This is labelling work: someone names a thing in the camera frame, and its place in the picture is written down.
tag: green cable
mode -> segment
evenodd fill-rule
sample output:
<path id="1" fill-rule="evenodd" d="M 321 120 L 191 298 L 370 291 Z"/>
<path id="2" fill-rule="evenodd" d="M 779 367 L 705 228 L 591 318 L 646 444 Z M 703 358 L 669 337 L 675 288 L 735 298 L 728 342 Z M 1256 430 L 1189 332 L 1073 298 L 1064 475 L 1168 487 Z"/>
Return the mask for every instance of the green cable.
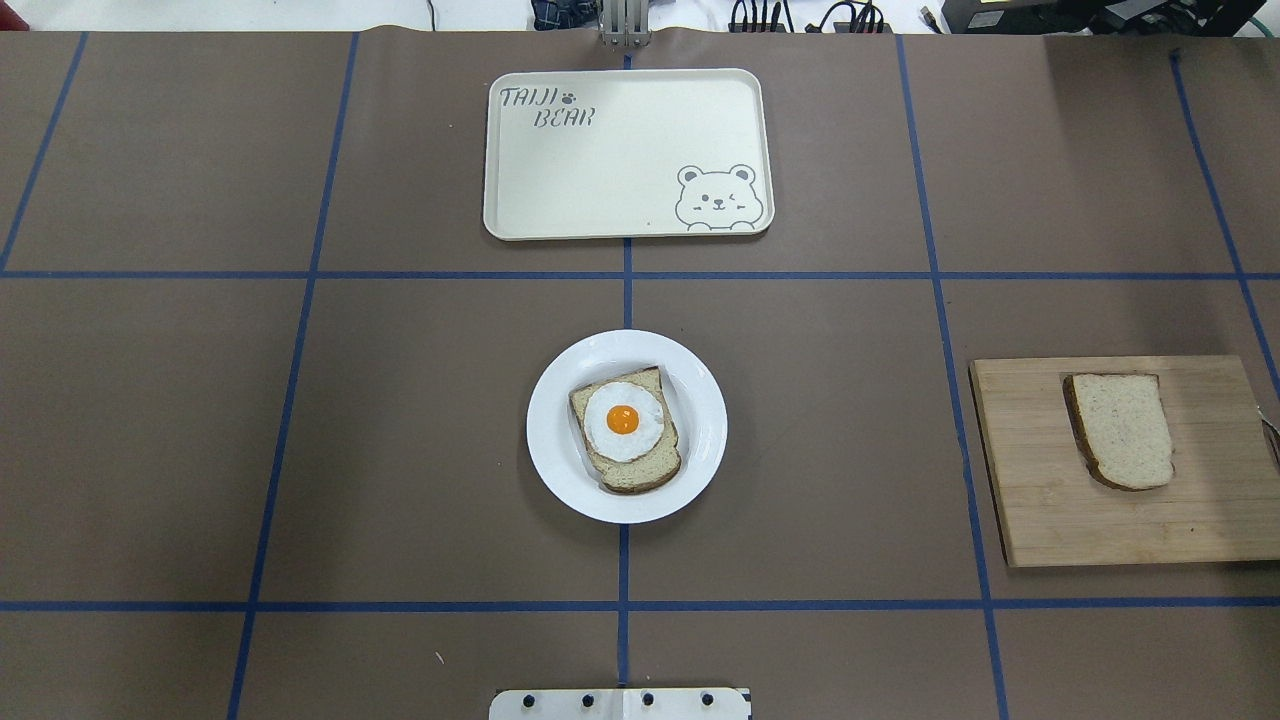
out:
<path id="1" fill-rule="evenodd" d="M 1258 31 L 1262 32 L 1262 37 L 1275 37 L 1274 35 L 1271 35 L 1271 28 L 1262 24 L 1262 20 L 1260 20 L 1258 18 L 1249 18 L 1249 22 L 1253 23 L 1253 27 L 1258 28 Z"/>

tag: wooden cutting board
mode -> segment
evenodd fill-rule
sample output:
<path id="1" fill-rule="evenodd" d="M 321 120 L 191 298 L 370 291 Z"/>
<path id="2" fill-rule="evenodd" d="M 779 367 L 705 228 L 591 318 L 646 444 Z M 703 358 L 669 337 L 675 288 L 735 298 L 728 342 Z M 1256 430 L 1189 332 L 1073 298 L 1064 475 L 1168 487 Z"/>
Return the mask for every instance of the wooden cutting board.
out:
<path id="1" fill-rule="evenodd" d="M 1160 377 L 1172 482 L 1093 479 L 1062 393 L 1073 373 Z M 974 360 L 970 377 L 1011 566 L 1280 557 L 1280 473 L 1239 357 Z"/>

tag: toast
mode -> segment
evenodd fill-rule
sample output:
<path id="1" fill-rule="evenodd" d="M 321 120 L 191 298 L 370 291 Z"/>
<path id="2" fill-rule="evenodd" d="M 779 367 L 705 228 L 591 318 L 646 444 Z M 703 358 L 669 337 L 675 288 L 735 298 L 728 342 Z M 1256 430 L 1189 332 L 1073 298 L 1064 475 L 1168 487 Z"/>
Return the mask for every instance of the toast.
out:
<path id="1" fill-rule="evenodd" d="M 1096 479 L 1129 491 L 1174 479 L 1174 442 L 1156 375 L 1068 375 L 1062 389 L 1071 429 Z"/>
<path id="2" fill-rule="evenodd" d="M 588 401 L 595 391 L 613 382 L 640 386 L 657 397 L 662 405 L 663 428 L 658 443 L 649 452 L 628 462 L 618 462 L 600 455 L 591 445 L 585 427 Z M 676 424 L 671 420 L 671 410 L 667 407 L 667 398 L 662 392 L 662 373 L 658 368 L 645 368 L 644 370 L 600 380 L 575 389 L 568 397 L 570 406 L 573 409 L 573 416 L 577 418 L 577 429 L 582 433 L 582 442 L 586 445 L 586 454 L 591 460 L 591 465 L 599 470 L 600 482 L 604 483 L 605 488 L 625 495 L 645 492 L 662 486 L 680 471 L 681 457 L 680 451 L 676 448 L 680 433 L 676 430 Z"/>

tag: bear drawing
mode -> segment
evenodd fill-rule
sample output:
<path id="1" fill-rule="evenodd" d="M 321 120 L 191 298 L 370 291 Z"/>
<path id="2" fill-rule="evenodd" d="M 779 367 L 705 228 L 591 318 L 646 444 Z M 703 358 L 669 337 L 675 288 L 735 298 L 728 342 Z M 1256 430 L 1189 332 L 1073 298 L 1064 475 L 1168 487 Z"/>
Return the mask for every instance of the bear drawing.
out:
<path id="1" fill-rule="evenodd" d="M 680 169 L 676 218 L 691 231 L 755 229 L 764 204 L 755 196 L 755 170 L 733 165 L 727 173 L 704 173 L 695 165 Z"/>

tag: orange yolk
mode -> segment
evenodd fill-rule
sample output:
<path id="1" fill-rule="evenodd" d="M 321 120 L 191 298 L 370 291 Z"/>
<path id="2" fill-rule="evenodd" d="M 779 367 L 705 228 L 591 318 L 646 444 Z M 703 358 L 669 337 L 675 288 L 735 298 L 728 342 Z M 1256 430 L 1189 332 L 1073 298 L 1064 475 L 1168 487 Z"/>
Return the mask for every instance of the orange yolk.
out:
<path id="1" fill-rule="evenodd" d="M 625 436 L 636 432 L 636 428 L 640 427 L 640 414 L 630 405 L 614 405 L 609 407 L 605 423 L 608 423 L 611 430 Z"/>

